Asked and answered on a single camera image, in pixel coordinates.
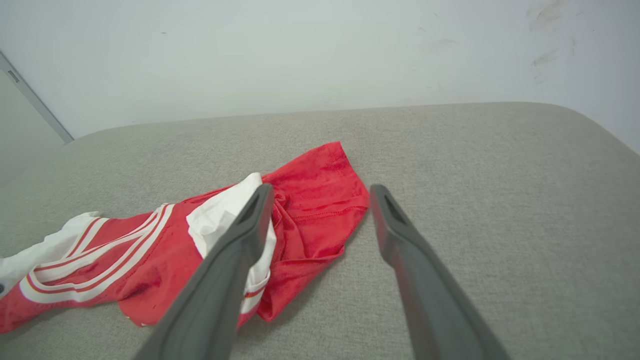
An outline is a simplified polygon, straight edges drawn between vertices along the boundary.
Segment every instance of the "white wall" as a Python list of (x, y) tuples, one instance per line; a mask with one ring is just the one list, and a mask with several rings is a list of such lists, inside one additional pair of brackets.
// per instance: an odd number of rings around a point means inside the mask
[(0, 187), (63, 144), (13, 79), (0, 72)]
[(577, 110), (640, 152), (638, 0), (0, 1), (0, 50), (74, 136), (534, 101)]

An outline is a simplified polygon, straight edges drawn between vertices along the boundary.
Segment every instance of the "gray upholstered surface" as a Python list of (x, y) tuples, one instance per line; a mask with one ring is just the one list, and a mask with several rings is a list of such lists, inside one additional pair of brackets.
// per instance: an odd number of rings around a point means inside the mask
[[(557, 106), (468, 104), (123, 127), (81, 138), (0, 190), (0, 256), (90, 210), (128, 217), (342, 141), (386, 184), (514, 359), (640, 357), (640, 157)], [(345, 255), (234, 359), (411, 357), (367, 216)], [(0, 336), (7, 359), (127, 359), (151, 329), (116, 304)]]

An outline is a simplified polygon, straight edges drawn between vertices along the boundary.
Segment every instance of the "red fabric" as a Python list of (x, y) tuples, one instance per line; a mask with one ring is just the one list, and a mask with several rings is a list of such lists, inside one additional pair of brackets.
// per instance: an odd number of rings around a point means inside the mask
[[(258, 306), (240, 316), (238, 326), (254, 312), (267, 322), (276, 318), (313, 278), (344, 252), (346, 240), (369, 204), (365, 186), (337, 142), (308, 151), (262, 180), (272, 184), (275, 191), (272, 219), (276, 247), (271, 276), (262, 298)], [(118, 301), (122, 312), (136, 325), (156, 323), (202, 260), (187, 232), (186, 215), (225, 189), (162, 206), (154, 213), (123, 220), (109, 219), (93, 238), (85, 238), (91, 226), (100, 223), (92, 222), (79, 234), (80, 240), (90, 241), (82, 253), (73, 251), (69, 256), (76, 258), (36, 268), (0, 299), (0, 332), (10, 331), (55, 307), (87, 307), (110, 301)], [(147, 231), (139, 236), (131, 235), (128, 240), (124, 238), (126, 241), (117, 241), (144, 224), (147, 224), (146, 230), (158, 232)], [(89, 265), (79, 267), (82, 261), (104, 249), (109, 250)], [(133, 266), (118, 274), (118, 270), (126, 269), (126, 264)], [(52, 277), (72, 265), (79, 268), (53, 281), (34, 284), (37, 278)], [(107, 274), (104, 279), (91, 285), (83, 284), (98, 279), (103, 272)], [(44, 289), (73, 287), (73, 284), (76, 288)], [(29, 300), (22, 289), (36, 293)], [(91, 293), (96, 295), (89, 299)]]

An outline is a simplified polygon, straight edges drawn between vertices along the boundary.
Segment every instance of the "fabric upholstery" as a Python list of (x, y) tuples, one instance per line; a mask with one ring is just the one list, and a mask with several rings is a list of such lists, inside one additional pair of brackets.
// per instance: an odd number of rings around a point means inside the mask
[[(586, 117), (531, 103), (253, 115), (80, 138), (0, 189), (0, 257), (71, 217), (129, 217), (267, 174), (341, 141), (392, 192), (514, 359), (640, 357), (640, 157)], [(152, 331), (116, 304), (52, 311), (0, 336), (2, 359), (129, 359)], [(232, 359), (409, 359), (370, 215)]]

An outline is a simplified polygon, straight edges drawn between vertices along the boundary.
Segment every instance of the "clothing pile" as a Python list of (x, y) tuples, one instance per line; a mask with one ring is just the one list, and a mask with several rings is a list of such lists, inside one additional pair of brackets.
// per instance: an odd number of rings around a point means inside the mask
[(150, 213), (72, 218), (43, 242), (0, 259), (0, 333), (50, 309), (111, 301), (138, 326), (157, 323), (262, 183), (273, 185), (273, 214), (238, 326), (255, 313), (272, 321), (344, 252), (369, 206), (340, 143)]

